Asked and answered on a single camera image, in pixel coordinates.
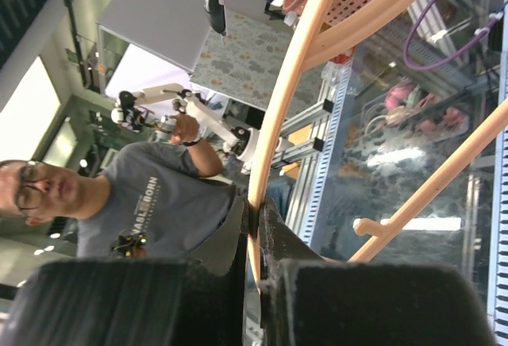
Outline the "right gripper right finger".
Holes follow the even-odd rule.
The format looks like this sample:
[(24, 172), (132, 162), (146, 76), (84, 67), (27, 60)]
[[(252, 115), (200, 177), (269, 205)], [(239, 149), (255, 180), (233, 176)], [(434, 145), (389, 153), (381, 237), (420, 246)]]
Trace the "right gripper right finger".
[(492, 345), (479, 298), (443, 265), (324, 261), (267, 200), (259, 216), (267, 345)]

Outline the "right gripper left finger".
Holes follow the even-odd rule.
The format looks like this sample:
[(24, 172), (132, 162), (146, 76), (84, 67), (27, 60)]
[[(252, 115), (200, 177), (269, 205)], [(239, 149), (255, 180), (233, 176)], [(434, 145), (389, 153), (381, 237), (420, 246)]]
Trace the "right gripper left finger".
[(62, 259), (19, 290), (4, 345), (240, 345), (248, 204), (184, 259)]

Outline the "peach plastic hanger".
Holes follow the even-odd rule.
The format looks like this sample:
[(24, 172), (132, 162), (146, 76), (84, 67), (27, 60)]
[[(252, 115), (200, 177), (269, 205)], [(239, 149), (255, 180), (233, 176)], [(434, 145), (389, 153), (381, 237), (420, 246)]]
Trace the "peach plastic hanger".
[[(248, 255), (257, 284), (262, 279), (259, 213), (265, 200), (271, 160), (283, 120), (301, 74), (357, 45), (398, 16), (415, 0), (372, 0), (358, 12), (324, 33), (318, 30), (333, 0), (308, 0), (281, 66), (279, 76), (260, 129), (248, 186), (251, 219)], [(356, 226), (359, 235), (371, 238), (350, 258), (350, 262), (372, 260), (402, 228), (427, 206), (465, 167), (492, 142), (507, 125), (507, 103), (492, 114), (454, 151), (421, 187), (381, 225), (363, 219)]]

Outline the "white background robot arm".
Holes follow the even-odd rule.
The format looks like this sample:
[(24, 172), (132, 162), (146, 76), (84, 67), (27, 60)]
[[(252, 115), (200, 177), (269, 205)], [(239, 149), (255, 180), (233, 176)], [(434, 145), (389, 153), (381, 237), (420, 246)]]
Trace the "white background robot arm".
[[(170, 141), (126, 145), (98, 176), (34, 160), (1, 164), (1, 210), (38, 225), (77, 220), (73, 258), (40, 267), (17, 292), (4, 345), (241, 345), (250, 222), (199, 128), (237, 136), (177, 84), (121, 92), (116, 122), (138, 106), (180, 107)], [(492, 345), (474, 291), (447, 267), (328, 263), (261, 210), (266, 345)]]

